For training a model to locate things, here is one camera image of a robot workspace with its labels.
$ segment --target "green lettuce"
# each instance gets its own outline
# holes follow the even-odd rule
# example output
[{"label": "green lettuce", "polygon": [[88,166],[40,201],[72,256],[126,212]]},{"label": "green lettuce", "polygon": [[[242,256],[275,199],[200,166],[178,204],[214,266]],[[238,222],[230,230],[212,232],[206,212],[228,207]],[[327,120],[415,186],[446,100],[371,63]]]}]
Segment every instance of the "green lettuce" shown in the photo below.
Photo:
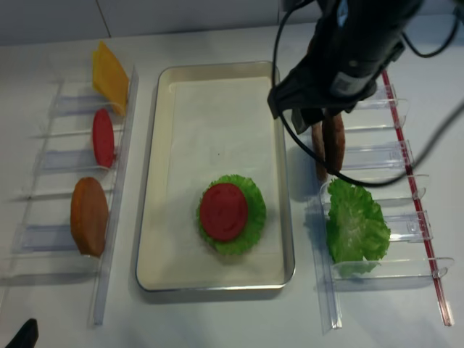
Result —
[{"label": "green lettuce", "polygon": [[266,222],[266,204],[264,203],[260,189],[251,178],[244,178],[240,175],[224,175],[213,181],[207,189],[219,183],[232,183],[244,194],[248,206],[248,220],[243,231],[234,240],[214,240],[207,235],[200,220],[202,196],[196,209],[200,236],[222,255],[241,255],[251,249],[261,239],[261,233]]},{"label": "green lettuce", "polygon": [[[336,179],[328,186],[331,209],[327,221],[327,246],[333,262],[375,261],[386,255],[390,245],[380,205],[365,188]],[[362,273],[375,267],[349,267],[348,273]]]}]

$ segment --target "brown patty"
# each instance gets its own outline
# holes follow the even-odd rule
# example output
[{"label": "brown patty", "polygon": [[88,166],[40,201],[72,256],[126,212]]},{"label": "brown patty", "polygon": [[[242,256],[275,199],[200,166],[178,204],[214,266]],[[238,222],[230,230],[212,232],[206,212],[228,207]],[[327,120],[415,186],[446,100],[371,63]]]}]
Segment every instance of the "brown patty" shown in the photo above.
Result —
[{"label": "brown patty", "polygon": [[75,185],[71,201],[71,234],[84,255],[100,257],[104,250],[108,204],[102,186],[94,178]]},{"label": "brown patty", "polygon": [[[314,152],[323,160],[326,158],[326,151],[324,149],[324,140],[322,137],[322,125],[321,122],[312,125],[312,149]],[[327,170],[324,166],[316,162],[316,174],[320,181],[327,180]]]},{"label": "brown patty", "polygon": [[345,128],[341,114],[334,117],[326,116],[322,122],[322,134],[326,162],[335,170],[340,171],[345,155]]}]

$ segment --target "black cable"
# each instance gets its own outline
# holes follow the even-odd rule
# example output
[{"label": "black cable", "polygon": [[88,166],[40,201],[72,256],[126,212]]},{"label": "black cable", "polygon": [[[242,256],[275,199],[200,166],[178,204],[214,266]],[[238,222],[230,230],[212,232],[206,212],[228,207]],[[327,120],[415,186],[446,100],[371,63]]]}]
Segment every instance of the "black cable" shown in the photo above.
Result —
[{"label": "black cable", "polygon": [[433,51],[431,53],[427,53],[427,54],[420,53],[414,47],[413,43],[407,37],[405,32],[402,33],[402,37],[404,38],[406,44],[409,46],[411,51],[413,51],[416,56],[418,56],[420,58],[432,58],[432,57],[435,57],[435,56],[439,55],[440,53],[442,53],[453,42],[453,40],[456,37],[458,28],[459,28],[459,16],[458,16],[458,10],[457,10],[456,13],[455,13],[455,22],[454,22],[454,24],[452,26],[451,33],[449,33],[446,41],[442,44],[442,46],[439,49],[437,49],[436,51]]},{"label": "black cable", "polygon": [[[304,0],[303,2],[301,2],[299,4],[296,4],[290,11],[288,11],[285,14],[285,16],[283,16],[282,22],[278,27],[277,36],[275,37],[274,50],[273,50],[273,67],[272,67],[273,71],[272,71],[272,81],[271,81],[273,89],[276,87],[277,50],[278,50],[278,43],[281,40],[283,27],[284,27],[286,21],[288,20],[288,18],[290,17],[290,15],[294,11],[296,11],[296,10],[310,4],[312,1],[313,0]],[[463,111],[464,111],[464,100],[459,104],[459,106],[446,118],[446,120],[435,131],[433,136],[428,141],[425,149],[418,156],[417,161],[415,161],[415,163],[410,165],[411,170],[415,169],[417,166],[419,166],[420,163],[422,163],[422,161],[424,161],[424,159],[430,154],[430,151],[435,146],[437,141],[443,136],[443,133],[448,129],[448,127],[451,126],[451,124],[454,123],[454,121],[456,121],[456,119],[460,116],[460,114]],[[337,178],[340,178],[343,181],[346,181],[347,183],[351,183],[352,185],[356,185],[356,186],[364,186],[364,187],[368,187],[368,188],[383,187],[383,186],[392,185],[393,183],[396,183],[397,181],[400,181],[401,179],[403,179],[404,177],[409,175],[409,172],[405,170],[403,173],[396,176],[395,178],[392,178],[392,179],[387,180],[387,181],[381,181],[381,182],[378,182],[378,183],[368,183],[368,182],[365,182],[365,181],[358,181],[358,180],[355,180],[355,179],[350,178],[348,176],[345,176],[345,175],[341,174],[338,170],[334,170],[326,161],[324,161],[322,158],[320,158],[309,147],[304,145],[301,140],[299,140],[298,136],[290,128],[290,126],[287,123],[287,121],[286,121],[285,117],[283,116],[282,112],[279,111],[278,115],[279,115],[280,119],[282,120],[283,126],[285,127],[285,129],[287,130],[287,132],[289,133],[291,138],[297,143],[297,145],[304,152],[306,152],[308,155],[310,155],[317,163],[324,166],[324,168],[327,169],[328,172],[333,173]]]}]

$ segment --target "metal tray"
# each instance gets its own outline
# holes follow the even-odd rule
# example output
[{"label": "metal tray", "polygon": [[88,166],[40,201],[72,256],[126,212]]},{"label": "metal tray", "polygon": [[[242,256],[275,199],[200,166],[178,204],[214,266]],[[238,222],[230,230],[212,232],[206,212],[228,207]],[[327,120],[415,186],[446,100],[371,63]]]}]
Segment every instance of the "metal tray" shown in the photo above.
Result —
[{"label": "metal tray", "polygon": [[[146,291],[281,289],[294,274],[283,128],[268,105],[271,63],[174,67],[159,77],[136,278]],[[258,245],[222,257],[199,236],[196,206],[226,174],[260,187]]]}]

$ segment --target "white wall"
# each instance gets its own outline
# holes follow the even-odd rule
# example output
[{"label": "white wall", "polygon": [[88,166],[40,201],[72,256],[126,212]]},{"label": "white wall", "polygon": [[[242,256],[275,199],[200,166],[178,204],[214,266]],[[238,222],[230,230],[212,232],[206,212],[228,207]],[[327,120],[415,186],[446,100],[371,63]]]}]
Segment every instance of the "white wall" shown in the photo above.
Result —
[{"label": "white wall", "polygon": [[0,0],[0,45],[105,37],[95,0]]},{"label": "white wall", "polygon": [[[280,0],[0,0],[0,45],[275,25]],[[422,14],[451,13],[451,0],[426,0]],[[290,22],[313,22],[316,3]]]},{"label": "white wall", "polygon": [[275,25],[278,0],[99,0],[112,36]]}]

